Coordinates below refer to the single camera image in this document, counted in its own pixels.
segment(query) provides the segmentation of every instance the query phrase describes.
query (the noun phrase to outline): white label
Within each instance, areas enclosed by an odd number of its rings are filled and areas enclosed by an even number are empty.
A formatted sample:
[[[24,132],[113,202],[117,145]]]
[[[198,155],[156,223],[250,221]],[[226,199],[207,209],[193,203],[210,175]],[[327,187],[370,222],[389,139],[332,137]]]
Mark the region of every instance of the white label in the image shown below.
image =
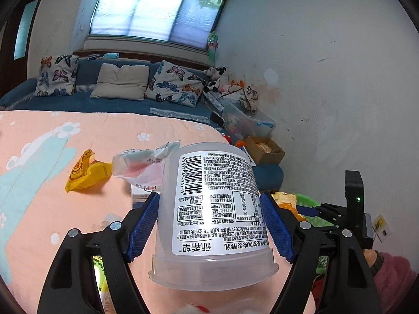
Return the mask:
[[[268,246],[250,164],[239,155],[220,151],[181,156],[172,252],[225,255]]]

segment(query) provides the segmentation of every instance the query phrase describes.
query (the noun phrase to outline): silver screw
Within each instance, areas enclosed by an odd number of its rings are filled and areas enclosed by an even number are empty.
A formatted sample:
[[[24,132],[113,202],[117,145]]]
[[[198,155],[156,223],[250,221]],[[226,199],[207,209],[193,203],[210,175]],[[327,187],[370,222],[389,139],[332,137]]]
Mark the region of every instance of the silver screw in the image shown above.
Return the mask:
[[[305,230],[310,229],[311,224],[306,222],[306,221],[302,221],[302,222],[300,222],[300,228],[305,229]]]
[[[77,229],[71,229],[68,232],[68,236],[70,236],[70,237],[76,237],[77,235],[78,235],[78,230]]]
[[[122,227],[122,223],[121,222],[114,222],[111,224],[111,229],[112,230],[118,230]]]
[[[352,236],[352,233],[348,229],[343,229],[342,230],[342,235],[345,236],[345,237],[351,237]]]

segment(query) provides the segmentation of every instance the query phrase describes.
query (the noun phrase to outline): translucent plastic container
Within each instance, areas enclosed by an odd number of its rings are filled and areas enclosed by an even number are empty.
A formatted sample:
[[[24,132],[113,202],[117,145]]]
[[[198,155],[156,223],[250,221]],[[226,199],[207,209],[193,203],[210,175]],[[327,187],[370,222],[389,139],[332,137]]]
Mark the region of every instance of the translucent plastic container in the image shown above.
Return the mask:
[[[242,111],[240,102],[223,100],[224,128],[235,140],[246,140],[248,136],[269,137],[276,122],[262,111]]]
[[[157,226],[149,277],[161,285],[229,290],[278,271],[249,158],[232,145],[193,144],[166,159]]]

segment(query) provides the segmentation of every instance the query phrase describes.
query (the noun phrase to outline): couch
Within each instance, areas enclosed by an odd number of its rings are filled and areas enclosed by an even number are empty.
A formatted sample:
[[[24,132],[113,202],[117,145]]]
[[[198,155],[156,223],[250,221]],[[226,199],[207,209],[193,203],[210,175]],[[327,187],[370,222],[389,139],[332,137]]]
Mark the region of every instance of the couch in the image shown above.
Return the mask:
[[[144,99],[133,101],[125,99],[90,98],[94,89],[102,64],[109,63],[118,67],[123,65],[146,65],[150,68],[148,82],[156,74],[160,63],[133,59],[104,59],[86,60],[80,58],[76,78],[76,93],[60,97],[35,97],[37,78],[30,78],[9,91],[0,99],[0,110],[41,110],[41,111],[72,111],[72,112],[105,112],[105,113],[136,113],[140,115],[156,115],[174,117],[208,124],[214,128],[218,126],[210,120],[212,111],[199,101],[195,108],[173,104],[170,102],[157,102]],[[208,77],[195,69],[188,69],[191,73],[203,78]]]

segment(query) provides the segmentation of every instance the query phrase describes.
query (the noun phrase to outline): door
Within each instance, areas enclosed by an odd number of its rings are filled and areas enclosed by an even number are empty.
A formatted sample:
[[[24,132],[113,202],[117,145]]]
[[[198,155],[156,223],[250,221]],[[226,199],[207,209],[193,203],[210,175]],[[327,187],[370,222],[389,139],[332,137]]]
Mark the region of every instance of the door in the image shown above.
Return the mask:
[[[0,49],[0,97],[26,80],[29,40],[41,0],[20,0],[6,22]]]

